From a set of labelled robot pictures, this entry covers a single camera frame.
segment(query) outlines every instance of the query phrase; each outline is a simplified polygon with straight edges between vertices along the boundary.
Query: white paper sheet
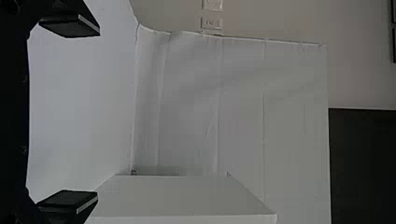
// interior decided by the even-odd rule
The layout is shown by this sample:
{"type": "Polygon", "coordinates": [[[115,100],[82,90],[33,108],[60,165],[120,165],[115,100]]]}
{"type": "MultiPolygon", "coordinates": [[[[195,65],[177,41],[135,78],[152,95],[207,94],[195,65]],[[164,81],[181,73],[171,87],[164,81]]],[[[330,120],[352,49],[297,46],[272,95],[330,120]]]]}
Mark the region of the white paper sheet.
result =
{"type": "Polygon", "coordinates": [[[146,144],[134,154],[148,160],[134,162],[152,166],[144,173],[229,174],[273,206],[279,223],[330,223],[324,47],[145,28],[139,34],[167,40],[138,41],[157,45],[151,57],[164,62],[138,73],[146,80],[139,90],[155,95],[137,115],[147,125],[135,127],[135,141],[146,144]]]}

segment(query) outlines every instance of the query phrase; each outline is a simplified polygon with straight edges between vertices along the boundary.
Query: electrical outlet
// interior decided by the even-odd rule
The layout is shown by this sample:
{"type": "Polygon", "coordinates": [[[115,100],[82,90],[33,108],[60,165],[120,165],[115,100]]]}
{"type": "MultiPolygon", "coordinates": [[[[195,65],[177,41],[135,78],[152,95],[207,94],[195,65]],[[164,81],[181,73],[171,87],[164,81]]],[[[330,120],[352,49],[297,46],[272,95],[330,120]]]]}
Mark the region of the electrical outlet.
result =
{"type": "Polygon", "coordinates": [[[223,0],[203,0],[204,10],[222,11],[223,0]]]}
{"type": "Polygon", "coordinates": [[[222,30],[222,19],[202,17],[201,27],[208,30],[222,30]]]}

